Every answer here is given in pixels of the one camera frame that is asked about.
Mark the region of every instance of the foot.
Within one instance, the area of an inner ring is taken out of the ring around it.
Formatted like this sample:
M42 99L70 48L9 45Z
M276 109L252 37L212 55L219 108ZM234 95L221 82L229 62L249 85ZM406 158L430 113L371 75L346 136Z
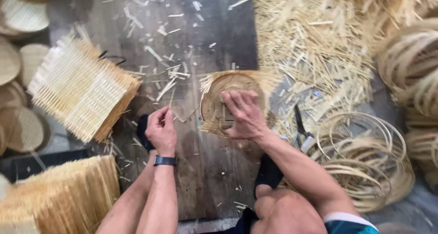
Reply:
M262 197L277 188L282 178L283 173L278 166L267 154L264 154L254 183L254 198Z
M149 115L144 114L140 117L140 119L137 122L137 137L140 140L140 143L143 145L143 147L148 151L151 151L152 149L155 149L154 145L146 138L145 131L148 127L148 117Z

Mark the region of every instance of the wooden workbench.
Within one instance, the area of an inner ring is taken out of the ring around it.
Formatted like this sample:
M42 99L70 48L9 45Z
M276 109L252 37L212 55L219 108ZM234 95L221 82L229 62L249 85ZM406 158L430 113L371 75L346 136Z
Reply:
M200 2L196 11L193 2ZM154 105L147 95L154 98L169 78L166 70L145 46L150 46L164 63L170 66L186 63L190 78L178 79L172 99L172 109L182 120L174 121L178 134L178 168L175 172L180 220L194 218L237 217L241 214L233 203L250 207L254 204L253 184L258 161L249 158L255 150L245 142L237 143L216 135L200 132L199 79L202 75L231 69L235 63L239 69L257 69L257 49L254 11L251 1L229 10L229 5L239 0L51 0L50 37L52 45L66 35L76 22L83 26L91 42L108 55L127 58L121 67L147 74L142 76L138 96L134 98L121 119L114 126L112 137L124 156L117 156L122 174L122 189L126 189L143 170L148 161L145 149L138 146L136 127L132 120L141 114L167 106L172 91L168 91ZM183 14L180 17L169 15ZM137 23L128 22L134 16ZM166 31L178 30L166 36L157 30L166 25ZM96 154L103 153L103 144L94 145Z

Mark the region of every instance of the black sock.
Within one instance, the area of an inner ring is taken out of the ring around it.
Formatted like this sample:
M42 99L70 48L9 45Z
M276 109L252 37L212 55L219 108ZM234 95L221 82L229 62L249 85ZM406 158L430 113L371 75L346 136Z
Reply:
M261 157L260 169L258 170L257 178L254 183L254 198L255 188L259 185L269 185L272 189L277 188L278 184L283 178L283 173L280 171L278 166L274 161L267 155L264 154Z
M147 139L145 135L145 131L148 128L148 117L149 115L144 114L140 117L140 119L137 122L137 137L140 140L140 143L143 145L143 147L148 151L151 151L152 149L155 149L154 145Z

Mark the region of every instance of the wristwatch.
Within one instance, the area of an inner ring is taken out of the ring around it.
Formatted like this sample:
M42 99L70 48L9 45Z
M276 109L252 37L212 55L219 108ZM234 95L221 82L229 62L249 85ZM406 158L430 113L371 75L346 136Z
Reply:
M161 157L159 155L156 155L154 158L154 166L157 166L157 165L176 166L177 165L177 158L176 157Z

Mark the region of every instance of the hand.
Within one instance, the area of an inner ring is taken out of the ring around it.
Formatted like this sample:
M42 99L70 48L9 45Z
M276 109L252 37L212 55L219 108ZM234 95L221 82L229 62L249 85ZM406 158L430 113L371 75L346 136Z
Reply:
M173 128L173 114L169 107L155 111L148 118L146 137L162 157L175 157L177 133Z
M221 96L235 119L234 126L224 131L231 139L257 140L270 131L254 91L222 92Z

